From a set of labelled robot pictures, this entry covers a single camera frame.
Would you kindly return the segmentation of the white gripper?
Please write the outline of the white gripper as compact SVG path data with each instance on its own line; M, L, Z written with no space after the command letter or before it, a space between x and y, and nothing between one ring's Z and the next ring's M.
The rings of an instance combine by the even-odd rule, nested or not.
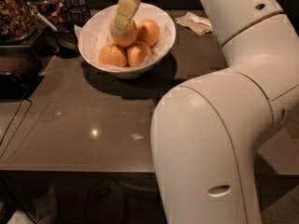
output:
M111 31L115 35L122 35L130 20L136 14L141 0L119 0Z

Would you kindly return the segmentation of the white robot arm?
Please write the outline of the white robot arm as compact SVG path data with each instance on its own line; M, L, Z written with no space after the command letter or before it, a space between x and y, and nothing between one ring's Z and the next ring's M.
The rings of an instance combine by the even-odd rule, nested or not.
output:
M170 90L150 142L168 224L262 224L254 161L299 105L299 37L276 0L200 0L227 66Z

